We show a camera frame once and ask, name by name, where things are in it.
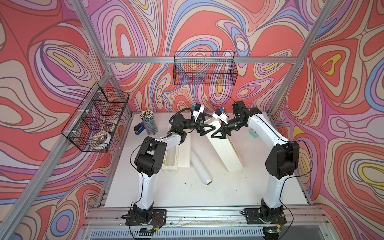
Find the white wrap dispenser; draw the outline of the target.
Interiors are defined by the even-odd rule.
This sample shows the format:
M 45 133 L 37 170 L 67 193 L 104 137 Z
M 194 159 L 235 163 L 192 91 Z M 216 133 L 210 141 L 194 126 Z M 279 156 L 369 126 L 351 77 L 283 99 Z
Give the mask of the white wrap dispenser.
M 244 168 L 242 164 L 242 158 L 232 143 L 230 137 L 227 137 L 226 139 L 213 139 L 211 137 L 212 134 L 213 133 L 211 132 L 208 133 L 207 138 L 219 155 L 227 170 L 229 172 L 242 170 Z
M 179 168 L 191 166 L 192 138 L 187 135 L 182 143 L 181 140 L 182 136 L 173 132 L 162 139 L 167 144 L 162 166 L 164 172 L 178 172 Z

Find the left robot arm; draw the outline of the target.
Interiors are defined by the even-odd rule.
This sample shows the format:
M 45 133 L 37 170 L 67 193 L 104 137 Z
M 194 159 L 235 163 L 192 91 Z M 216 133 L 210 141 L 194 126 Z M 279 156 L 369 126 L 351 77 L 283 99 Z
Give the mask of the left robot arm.
M 145 222 L 152 219 L 155 176 L 162 167 L 166 151 L 185 141 L 188 135 L 186 130 L 196 130 L 201 136 L 215 130 L 215 126 L 205 123 L 212 117 L 212 115 L 204 113 L 203 107 L 199 105 L 193 109 L 184 108 L 169 119 L 171 128 L 165 137 L 146 137 L 143 143 L 137 147 L 138 152 L 133 167 L 138 172 L 139 191 L 138 199 L 133 202 L 130 215 L 139 217 Z

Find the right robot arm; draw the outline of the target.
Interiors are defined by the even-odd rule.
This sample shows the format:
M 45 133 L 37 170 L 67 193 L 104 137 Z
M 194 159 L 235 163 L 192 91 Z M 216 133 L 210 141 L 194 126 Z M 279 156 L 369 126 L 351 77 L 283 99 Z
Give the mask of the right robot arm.
M 234 118 L 221 123 L 211 138 L 226 139 L 227 136 L 232 135 L 232 131 L 238 131 L 242 127 L 249 127 L 256 131 L 270 151 L 265 162 L 270 176 L 266 195 L 262 198 L 261 206 L 255 216 L 258 216 L 264 224 L 271 224 L 277 220 L 286 222 L 281 198 L 285 181 L 298 168 L 300 145 L 278 133 L 258 108 L 247 108 L 243 101 L 238 101 L 232 104 L 232 109 Z

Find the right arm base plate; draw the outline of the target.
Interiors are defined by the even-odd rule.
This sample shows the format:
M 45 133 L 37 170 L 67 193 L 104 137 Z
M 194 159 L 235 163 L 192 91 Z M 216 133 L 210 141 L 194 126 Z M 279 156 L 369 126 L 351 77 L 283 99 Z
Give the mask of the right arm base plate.
M 248 225 L 285 225 L 287 223 L 284 208 L 269 209 L 268 207 L 261 208 L 246 208 L 243 210 L 243 215 L 246 217 Z

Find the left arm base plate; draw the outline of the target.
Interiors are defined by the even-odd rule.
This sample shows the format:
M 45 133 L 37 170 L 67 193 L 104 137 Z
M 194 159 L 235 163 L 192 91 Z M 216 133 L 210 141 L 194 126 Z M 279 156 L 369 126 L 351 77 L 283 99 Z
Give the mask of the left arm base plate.
M 167 210 L 154 209 L 144 211 L 141 209 L 129 210 L 126 218 L 126 226 L 163 226 L 166 224 Z

